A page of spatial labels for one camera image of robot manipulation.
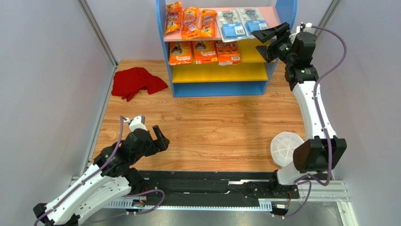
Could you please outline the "clear blue razor blister pack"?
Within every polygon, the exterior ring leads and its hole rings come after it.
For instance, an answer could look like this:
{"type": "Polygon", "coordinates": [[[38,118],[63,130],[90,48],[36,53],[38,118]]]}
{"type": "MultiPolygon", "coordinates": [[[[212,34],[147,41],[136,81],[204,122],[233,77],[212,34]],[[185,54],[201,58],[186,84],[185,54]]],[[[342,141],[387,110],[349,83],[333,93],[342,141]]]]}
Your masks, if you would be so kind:
{"type": "Polygon", "coordinates": [[[253,31],[268,29],[268,24],[259,8],[236,8],[236,11],[245,28],[247,38],[255,39],[255,36],[252,34],[253,31]]]}
{"type": "Polygon", "coordinates": [[[245,28],[235,9],[218,11],[217,25],[220,30],[222,42],[234,42],[246,39],[247,37],[245,28]]]}

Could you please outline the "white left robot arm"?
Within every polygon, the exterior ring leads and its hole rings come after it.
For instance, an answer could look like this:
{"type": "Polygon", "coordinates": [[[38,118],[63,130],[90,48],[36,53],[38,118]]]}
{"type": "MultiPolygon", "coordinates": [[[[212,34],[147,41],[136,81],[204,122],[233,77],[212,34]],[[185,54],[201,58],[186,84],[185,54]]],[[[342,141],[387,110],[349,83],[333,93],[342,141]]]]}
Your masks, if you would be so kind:
{"type": "Polygon", "coordinates": [[[125,139],[104,148],[84,174],[65,192],[49,203],[33,208],[34,225],[80,226],[101,208],[120,197],[141,197],[165,193],[160,189],[145,190],[144,178],[132,167],[143,157],[166,151],[170,141],[158,126],[153,126],[156,139],[143,124],[134,127],[125,139]]]}

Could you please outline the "orange razor cartridge box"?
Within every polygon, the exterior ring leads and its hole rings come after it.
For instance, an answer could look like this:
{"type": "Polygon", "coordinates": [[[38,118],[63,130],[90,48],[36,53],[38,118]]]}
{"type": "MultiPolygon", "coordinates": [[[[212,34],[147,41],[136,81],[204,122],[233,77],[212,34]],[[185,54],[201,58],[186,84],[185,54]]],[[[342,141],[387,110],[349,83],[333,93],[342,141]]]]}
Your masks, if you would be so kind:
{"type": "Polygon", "coordinates": [[[215,48],[217,51],[218,65],[238,65],[241,63],[238,42],[223,42],[222,40],[216,40],[215,48]]]}

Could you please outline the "orange Gillette Fusion5 box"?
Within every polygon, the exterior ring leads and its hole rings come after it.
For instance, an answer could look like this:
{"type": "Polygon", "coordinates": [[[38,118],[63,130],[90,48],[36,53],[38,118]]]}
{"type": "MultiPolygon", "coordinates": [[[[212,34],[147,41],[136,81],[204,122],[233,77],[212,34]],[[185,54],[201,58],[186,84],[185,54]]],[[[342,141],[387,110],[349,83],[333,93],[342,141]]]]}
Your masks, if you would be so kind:
{"type": "Polygon", "coordinates": [[[168,52],[170,65],[191,64],[193,61],[191,41],[170,42],[168,52]]]}
{"type": "Polygon", "coordinates": [[[218,61],[217,51],[213,40],[193,41],[192,51],[195,64],[214,63],[218,61]]]}

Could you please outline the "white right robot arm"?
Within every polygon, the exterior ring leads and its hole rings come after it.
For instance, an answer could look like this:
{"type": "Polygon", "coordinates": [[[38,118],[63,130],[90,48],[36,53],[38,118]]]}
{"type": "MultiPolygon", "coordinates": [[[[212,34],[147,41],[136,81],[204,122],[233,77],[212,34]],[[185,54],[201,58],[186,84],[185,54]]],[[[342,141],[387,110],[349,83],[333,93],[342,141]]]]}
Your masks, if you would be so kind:
{"type": "Polygon", "coordinates": [[[312,65],[317,39],[309,32],[313,27],[302,23],[291,33],[289,24],[283,23],[252,32],[262,43],[256,49],[266,62],[278,58],[285,64],[285,79],[299,104],[306,131],[306,141],[294,150],[291,163],[273,172],[269,180],[269,191],[276,197],[311,180],[327,186],[347,148],[346,140],[332,128],[321,99],[320,82],[329,73],[319,76],[312,65]]]}

